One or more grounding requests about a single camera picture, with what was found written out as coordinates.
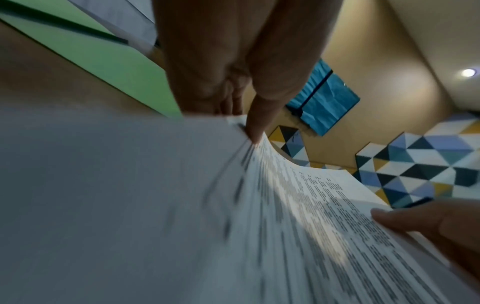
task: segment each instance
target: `green mat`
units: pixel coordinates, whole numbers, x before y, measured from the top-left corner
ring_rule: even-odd
[[[37,0],[16,1],[37,2]],[[50,1],[50,3],[64,2],[66,1]],[[2,13],[0,19],[165,116],[181,116],[164,70],[137,50],[123,44]]]
[[[10,0],[31,9],[64,18],[80,25],[111,34],[93,18],[79,10],[67,0]]]

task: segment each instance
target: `recessed light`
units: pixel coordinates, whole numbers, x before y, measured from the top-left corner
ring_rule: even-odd
[[[468,78],[468,77],[475,76],[476,73],[477,73],[477,72],[476,72],[474,69],[466,69],[466,70],[463,70],[463,71],[461,72],[461,75],[462,75],[463,77]]]

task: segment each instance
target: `hand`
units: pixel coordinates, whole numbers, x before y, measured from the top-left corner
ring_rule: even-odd
[[[444,255],[480,279],[480,201],[439,200],[410,209],[372,209],[372,218],[392,230],[418,231]]]
[[[184,112],[239,115],[252,80],[246,132],[258,142],[303,88],[342,0],[154,0],[170,88]]]

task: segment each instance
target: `ceiling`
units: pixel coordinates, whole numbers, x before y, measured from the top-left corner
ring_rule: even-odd
[[[480,111],[480,1],[388,1],[455,104]]]

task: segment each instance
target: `wooden table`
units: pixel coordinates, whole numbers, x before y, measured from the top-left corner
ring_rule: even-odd
[[[148,57],[157,64],[162,62],[158,49]],[[158,114],[3,22],[0,106]]]

